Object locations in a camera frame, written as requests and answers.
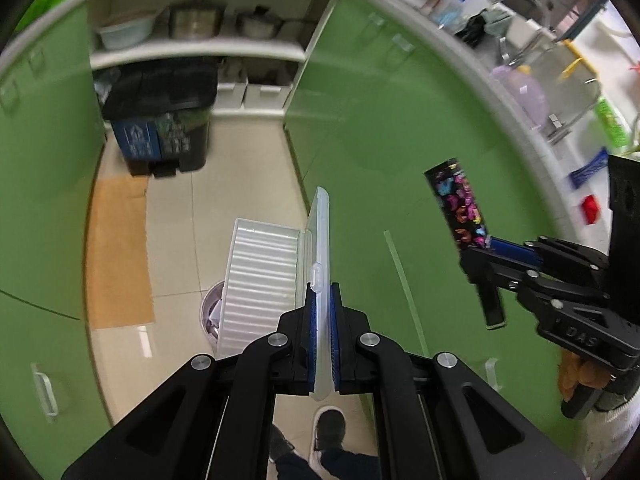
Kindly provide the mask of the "black colourful patterned bottle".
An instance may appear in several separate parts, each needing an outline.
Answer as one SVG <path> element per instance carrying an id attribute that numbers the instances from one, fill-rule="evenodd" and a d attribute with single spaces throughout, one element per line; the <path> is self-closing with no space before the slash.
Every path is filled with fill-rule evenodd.
<path id="1" fill-rule="evenodd" d="M 490 235 L 469 180 L 456 158 L 427 169 L 425 177 L 444 216 L 457 250 L 490 247 Z M 474 285 L 488 330 L 506 324 L 498 287 Z"/>

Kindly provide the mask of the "red cloth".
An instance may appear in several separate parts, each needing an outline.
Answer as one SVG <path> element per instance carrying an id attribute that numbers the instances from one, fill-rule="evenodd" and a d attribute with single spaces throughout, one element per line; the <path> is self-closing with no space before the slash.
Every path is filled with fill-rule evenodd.
<path id="1" fill-rule="evenodd" d="M 596 199 L 596 196 L 592 194 L 584 197 L 580 203 L 580 210 L 582 211 L 582 216 L 588 226 L 592 226 L 597 223 L 601 217 L 600 204 Z"/>

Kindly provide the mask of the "clear ribbed plastic box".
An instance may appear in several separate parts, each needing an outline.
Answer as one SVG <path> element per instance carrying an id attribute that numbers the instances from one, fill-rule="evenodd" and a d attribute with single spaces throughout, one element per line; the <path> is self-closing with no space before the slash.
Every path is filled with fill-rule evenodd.
<path id="1" fill-rule="evenodd" d="M 311 396 L 333 391 L 330 303 L 330 198 L 314 193 L 306 226 L 236 219 L 229 249 L 215 356 L 236 356 L 277 330 L 280 316 L 303 307 L 310 290 Z"/>

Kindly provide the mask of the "black blue trash bin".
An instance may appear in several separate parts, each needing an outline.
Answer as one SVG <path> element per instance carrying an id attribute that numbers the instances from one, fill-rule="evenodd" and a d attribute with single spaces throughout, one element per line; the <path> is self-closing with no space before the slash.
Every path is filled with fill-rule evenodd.
<path id="1" fill-rule="evenodd" d="M 168 58 L 108 72 L 115 80 L 102 105 L 134 176 L 173 176 L 205 166 L 217 97 L 213 58 Z"/>

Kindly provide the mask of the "left black shoe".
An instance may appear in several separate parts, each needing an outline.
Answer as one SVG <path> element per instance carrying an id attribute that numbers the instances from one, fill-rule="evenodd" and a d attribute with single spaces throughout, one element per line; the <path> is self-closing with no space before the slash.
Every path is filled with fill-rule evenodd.
<path id="1" fill-rule="evenodd" d="M 275 463 L 281 457 L 292 454 L 295 446 L 282 434 L 282 431 L 276 426 L 271 425 L 269 436 L 269 459 Z"/>

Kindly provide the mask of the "black shoe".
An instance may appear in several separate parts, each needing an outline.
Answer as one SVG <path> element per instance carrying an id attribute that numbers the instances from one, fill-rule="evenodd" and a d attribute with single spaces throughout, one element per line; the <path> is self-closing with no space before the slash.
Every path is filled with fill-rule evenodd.
<path id="1" fill-rule="evenodd" d="M 346 419 L 343 411 L 335 406 L 322 406 L 314 414 L 309 463 L 315 470 L 332 470 L 334 463 L 342 458 L 346 436 Z"/>
<path id="2" fill-rule="evenodd" d="M 292 454 L 295 446 L 282 434 L 282 431 L 276 426 L 271 425 L 269 436 L 269 459 L 275 463 L 281 457 Z"/>

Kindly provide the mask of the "right black shoe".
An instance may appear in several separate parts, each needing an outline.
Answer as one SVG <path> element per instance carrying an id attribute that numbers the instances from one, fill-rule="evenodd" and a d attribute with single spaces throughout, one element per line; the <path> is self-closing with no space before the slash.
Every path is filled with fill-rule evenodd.
<path id="1" fill-rule="evenodd" d="M 346 419 L 343 411 L 335 406 L 322 406 L 314 414 L 309 463 L 315 470 L 332 470 L 334 463 L 342 458 L 346 436 Z"/>

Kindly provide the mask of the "pink small waste basket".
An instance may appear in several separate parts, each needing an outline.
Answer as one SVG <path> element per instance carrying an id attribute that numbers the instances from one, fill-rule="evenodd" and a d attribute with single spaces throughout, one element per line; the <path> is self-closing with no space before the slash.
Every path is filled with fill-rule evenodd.
<path id="1" fill-rule="evenodd" d="M 220 281 L 204 294 L 200 307 L 201 329 L 213 352 L 218 346 L 223 292 L 224 281 Z"/>

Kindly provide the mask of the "blue patterned vase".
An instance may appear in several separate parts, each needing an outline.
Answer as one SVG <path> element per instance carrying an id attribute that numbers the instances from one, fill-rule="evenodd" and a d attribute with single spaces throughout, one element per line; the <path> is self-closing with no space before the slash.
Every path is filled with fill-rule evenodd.
<path id="1" fill-rule="evenodd" d="M 584 166 L 572 171 L 568 175 L 570 178 L 570 184 L 575 190 L 578 190 L 578 188 L 581 188 L 595 174 L 605 169 L 607 166 L 608 150 L 606 148 L 601 148 L 590 162 L 587 162 Z"/>

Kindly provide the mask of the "purple plastic basin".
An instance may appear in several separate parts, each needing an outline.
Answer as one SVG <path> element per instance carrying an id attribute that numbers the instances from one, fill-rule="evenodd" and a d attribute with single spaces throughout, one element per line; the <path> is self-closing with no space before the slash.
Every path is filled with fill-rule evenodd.
<path id="1" fill-rule="evenodd" d="M 550 108 L 541 84 L 533 76 L 533 69 L 526 64 L 518 67 L 501 65 L 490 73 L 506 88 L 534 127 L 537 130 L 544 128 Z"/>

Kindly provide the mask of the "cardboard floor mat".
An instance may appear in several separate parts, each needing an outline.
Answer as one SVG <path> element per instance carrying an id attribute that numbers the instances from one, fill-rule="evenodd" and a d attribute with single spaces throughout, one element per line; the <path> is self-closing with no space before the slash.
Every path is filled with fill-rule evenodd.
<path id="1" fill-rule="evenodd" d="M 85 289 L 89 326 L 154 321 L 146 250 L 146 177 L 96 181 L 89 214 Z"/>

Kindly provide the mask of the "stainless steel sink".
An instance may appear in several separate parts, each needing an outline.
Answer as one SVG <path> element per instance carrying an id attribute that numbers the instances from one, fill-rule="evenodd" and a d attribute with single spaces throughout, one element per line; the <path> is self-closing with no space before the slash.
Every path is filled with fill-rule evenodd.
<path id="1" fill-rule="evenodd" d="M 596 106 L 602 94 L 597 71 L 570 40 L 555 42 L 526 62 L 546 95 L 550 115 L 538 130 L 551 145 L 559 143 L 585 114 Z"/>

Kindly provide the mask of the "steel faucet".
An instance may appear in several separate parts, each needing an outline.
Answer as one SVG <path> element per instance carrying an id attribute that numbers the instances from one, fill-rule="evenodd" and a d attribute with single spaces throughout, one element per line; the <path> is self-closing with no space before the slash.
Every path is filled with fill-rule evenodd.
<path id="1" fill-rule="evenodd" d="M 487 0 L 484 31 L 495 40 L 501 65 L 523 62 L 550 32 L 544 0 Z"/>

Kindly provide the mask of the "steel pot on shelf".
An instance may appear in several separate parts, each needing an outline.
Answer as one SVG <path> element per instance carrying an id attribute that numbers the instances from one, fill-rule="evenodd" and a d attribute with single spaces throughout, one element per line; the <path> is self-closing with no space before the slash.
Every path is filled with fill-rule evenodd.
<path id="1" fill-rule="evenodd" d="M 273 39 L 280 32 L 283 20 L 268 6 L 255 6 L 253 11 L 236 14 L 236 30 L 243 37 L 256 40 Z"/>
<path id="2" fill-rule="evenodd" d="M 226 7 L 214 0 L 186 0 L 169 9 L 169 37 L 177 40 L 204 40 L 216 37 Z"/>

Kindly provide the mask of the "pale blue basin on shelf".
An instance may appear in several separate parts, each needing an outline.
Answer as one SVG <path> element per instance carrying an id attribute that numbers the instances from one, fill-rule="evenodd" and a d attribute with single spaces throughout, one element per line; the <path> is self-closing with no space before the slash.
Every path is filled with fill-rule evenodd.
<path id="1" fill-rule="evenodd" d="M 142 44 L 152 35 L 157 11 L 141 10 L 113 15 L 96 33 L 106 50 L 122 50 Z"/>

